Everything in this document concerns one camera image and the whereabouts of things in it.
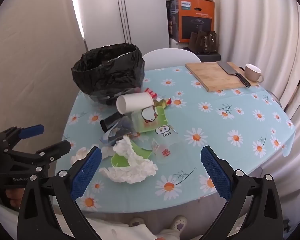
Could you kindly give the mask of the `person's left hand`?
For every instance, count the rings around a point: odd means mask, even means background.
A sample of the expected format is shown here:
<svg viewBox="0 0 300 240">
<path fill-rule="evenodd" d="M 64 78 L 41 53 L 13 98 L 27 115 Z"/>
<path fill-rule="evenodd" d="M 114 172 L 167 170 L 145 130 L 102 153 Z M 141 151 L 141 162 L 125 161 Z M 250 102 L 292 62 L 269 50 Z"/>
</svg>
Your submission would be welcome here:
<svg viewBox="0 0 300 240">
<path fill-rule="evenodd" d="M 16 209 L 21 206 L 24 189 L 7 189 L 6 196 L 10 200 L 10 205 Z"/>
</svg>

